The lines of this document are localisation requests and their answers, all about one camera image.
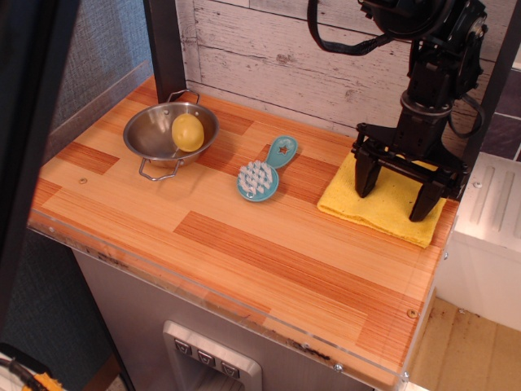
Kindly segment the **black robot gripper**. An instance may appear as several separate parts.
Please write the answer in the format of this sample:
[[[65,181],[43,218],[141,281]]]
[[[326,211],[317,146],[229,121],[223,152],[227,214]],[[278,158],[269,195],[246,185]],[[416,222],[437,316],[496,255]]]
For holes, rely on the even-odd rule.
[[[381,167],[422,183],[409,215],[411,222],[422,221],[440,198],[457,199],[468,174],[468,165],[442,142],[453,101],[428,107],[408,93],[401,96],[402,111],[395,127],[362,122],[352,145],[356,158],[355,190],[361,198],[375,187]]]

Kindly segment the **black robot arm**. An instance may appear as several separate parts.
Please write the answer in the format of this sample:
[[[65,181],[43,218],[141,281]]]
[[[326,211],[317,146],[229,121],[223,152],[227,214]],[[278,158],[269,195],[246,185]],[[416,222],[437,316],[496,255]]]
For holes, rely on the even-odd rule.
[[[470,138],[484,125],[485,113],[469,96],[482,74],[480,51],[487,14],[480,1],[366,1],[364,7],[386,37],[411,43],[409,86],[401,96],[396,127],[360,123],[352,145],[355,189],[360,197],[375,187],[382,167],[421,183],[410,212],[422,221],[442,198],[460,196],[468,164],[442,142],[453,127],[455,101],[476,112]]]

